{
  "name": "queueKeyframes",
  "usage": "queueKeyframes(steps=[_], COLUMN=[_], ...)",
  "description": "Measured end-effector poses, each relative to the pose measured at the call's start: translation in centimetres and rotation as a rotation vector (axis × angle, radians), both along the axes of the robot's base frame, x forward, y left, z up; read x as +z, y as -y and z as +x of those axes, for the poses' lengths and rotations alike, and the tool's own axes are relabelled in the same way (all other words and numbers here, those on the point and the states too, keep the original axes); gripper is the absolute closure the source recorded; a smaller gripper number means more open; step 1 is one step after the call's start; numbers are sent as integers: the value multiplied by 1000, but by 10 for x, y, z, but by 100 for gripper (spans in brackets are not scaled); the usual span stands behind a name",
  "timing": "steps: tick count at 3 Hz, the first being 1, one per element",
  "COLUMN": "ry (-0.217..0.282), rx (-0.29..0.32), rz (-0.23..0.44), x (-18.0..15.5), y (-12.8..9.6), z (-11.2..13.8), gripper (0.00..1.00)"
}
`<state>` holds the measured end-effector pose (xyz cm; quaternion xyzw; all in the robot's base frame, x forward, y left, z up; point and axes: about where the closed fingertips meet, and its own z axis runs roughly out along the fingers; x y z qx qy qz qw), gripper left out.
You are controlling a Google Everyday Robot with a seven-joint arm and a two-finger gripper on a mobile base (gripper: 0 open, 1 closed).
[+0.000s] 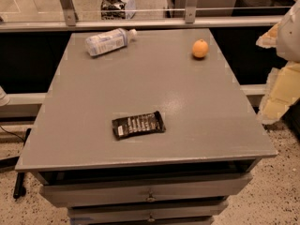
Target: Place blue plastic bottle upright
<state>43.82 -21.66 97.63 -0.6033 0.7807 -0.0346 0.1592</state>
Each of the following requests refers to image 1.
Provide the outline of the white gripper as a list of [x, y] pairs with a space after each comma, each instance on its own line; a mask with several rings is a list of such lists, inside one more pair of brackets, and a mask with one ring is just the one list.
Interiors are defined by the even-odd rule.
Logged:
[[300, 98], [300, 0], [260, 36], [256, 45], [269, 49], [277, 47], [277, 55], [287, 61], [285, 67], [272, 68], [266, 81], [258, 120], [264, 125], [276, 123]]

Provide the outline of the black white robot base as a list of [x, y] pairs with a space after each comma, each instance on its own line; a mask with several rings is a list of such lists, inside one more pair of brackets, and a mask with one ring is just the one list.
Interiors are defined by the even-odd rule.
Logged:
[[102, 20], [130, 20], [135, 13], [135, 0], [102, 0], [100, 5]]

